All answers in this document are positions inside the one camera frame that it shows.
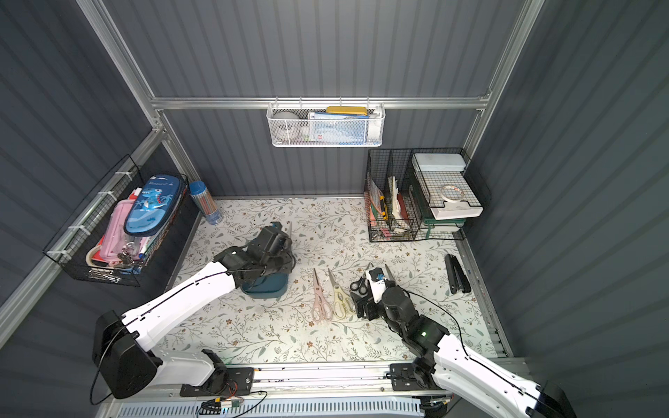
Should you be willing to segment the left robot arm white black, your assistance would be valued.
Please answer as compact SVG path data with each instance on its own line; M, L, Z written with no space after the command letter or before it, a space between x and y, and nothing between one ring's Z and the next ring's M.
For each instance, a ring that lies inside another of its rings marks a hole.
M145 388L181 385L195 395L236 395L238 386L214 351L179 355L158 343L183 320L210 302L272 275L288 275L296 265L291 228L278 221L242 247L228 247L200 271L123 315L111 310L97 319L92 360L116 399Z

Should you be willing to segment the small black scissors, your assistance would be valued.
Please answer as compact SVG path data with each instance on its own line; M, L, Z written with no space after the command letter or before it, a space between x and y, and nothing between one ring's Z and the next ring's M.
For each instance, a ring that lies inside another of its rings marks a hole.
M363 270L362 276L350 284L349 290L352 294L366 295L369 293L369 284L367 273L371 268L371 264L367 264L366 268Z

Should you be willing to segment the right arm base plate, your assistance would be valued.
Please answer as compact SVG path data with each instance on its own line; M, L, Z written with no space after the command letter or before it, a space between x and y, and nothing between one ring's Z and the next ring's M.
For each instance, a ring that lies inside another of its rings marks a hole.
M395 392L441 390L431 377L425 382L419 381L413 363L390 364L390 371L385 374L385 378L390 380Z

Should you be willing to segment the pink kitchen scissors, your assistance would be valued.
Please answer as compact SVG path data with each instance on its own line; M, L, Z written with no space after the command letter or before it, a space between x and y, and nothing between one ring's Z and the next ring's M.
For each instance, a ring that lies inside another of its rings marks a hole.
M325 298L322 284L315 269L313 270L313 274L314 304L311 311L312 320L315 323L322 322L323 320L332 320L333 308Z

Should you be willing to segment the teal plastic storage box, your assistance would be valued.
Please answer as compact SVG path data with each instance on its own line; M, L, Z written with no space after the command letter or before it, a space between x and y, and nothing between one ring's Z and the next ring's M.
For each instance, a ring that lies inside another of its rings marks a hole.
M287 273L273 273L262 276L252 283L244 284L241 290L253 299L273 299L283 296L288 287L289 275Z

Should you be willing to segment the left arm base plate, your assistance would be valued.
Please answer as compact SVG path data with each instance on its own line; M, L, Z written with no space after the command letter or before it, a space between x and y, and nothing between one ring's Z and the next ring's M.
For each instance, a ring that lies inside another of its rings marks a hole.
M253 367L229 367L225 371L216 369L213 375L201 386L182 385L179 396L191 398L198 396L224 397L249 395L254 382Z

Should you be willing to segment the cream kitchen scissors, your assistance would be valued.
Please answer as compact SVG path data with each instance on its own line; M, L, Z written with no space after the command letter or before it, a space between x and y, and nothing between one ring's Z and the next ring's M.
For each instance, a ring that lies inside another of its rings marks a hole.
M343 287L336 280L333 272L328 269L328 277L334 293L332 308L337 319L343 320L356 314L355 304L349 293L345 292Z

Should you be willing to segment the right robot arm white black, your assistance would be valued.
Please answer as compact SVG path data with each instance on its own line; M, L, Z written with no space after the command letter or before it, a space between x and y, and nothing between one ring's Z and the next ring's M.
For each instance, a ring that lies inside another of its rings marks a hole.
M351 292L359 317L384 320L416 356L410 382L447 390L492 417L576 416L559 386L525 379L467 348L446 327L420 315L411 292L374 291L370 285L353 285Z

